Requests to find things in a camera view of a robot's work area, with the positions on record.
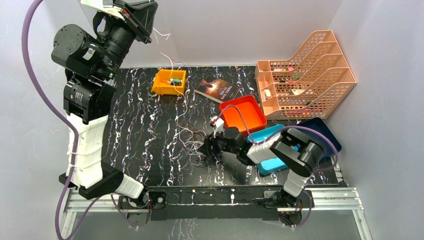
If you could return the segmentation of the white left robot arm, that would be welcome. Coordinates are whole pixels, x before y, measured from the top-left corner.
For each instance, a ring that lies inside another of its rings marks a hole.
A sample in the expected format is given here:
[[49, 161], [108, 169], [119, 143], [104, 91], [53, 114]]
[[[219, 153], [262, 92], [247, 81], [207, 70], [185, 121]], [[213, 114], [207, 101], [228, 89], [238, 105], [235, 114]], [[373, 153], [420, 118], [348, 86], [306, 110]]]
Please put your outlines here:
[[109, 194], [127, 196], [137, 208], [149, 203], [148, 188], [102, 161], [103, 136], [116, 89], [111, 80], [134, 43], [149, 44], [158, 3], [123, 0], [83, 0], [96, 10], [94, 35], [76, 24], [60, 28], [51, 59], [64, 67], [67, 78], [63, 108], [69, 124], [68, 168], [59, 177], [77, 187], [85, 199]]

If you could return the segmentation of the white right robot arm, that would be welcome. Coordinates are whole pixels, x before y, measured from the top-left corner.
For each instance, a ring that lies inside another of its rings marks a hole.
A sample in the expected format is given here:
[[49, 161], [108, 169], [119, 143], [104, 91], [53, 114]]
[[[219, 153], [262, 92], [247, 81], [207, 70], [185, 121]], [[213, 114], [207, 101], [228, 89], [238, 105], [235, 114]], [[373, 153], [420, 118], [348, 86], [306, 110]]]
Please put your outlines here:
[[267, 208], [275, 206], [295, 207], [302, 199], [301, 192], [324, 156], [323, 144], [331, 141], [320, 132], [304, 126], [281, 127], [262, 141], [248, 140], [236, 127], [216, 130], [208, 135], [198, 152], [207, 157], [221, 152], [234, 154], [246, 166], [278, 159], [289, 169], [280, 194]]

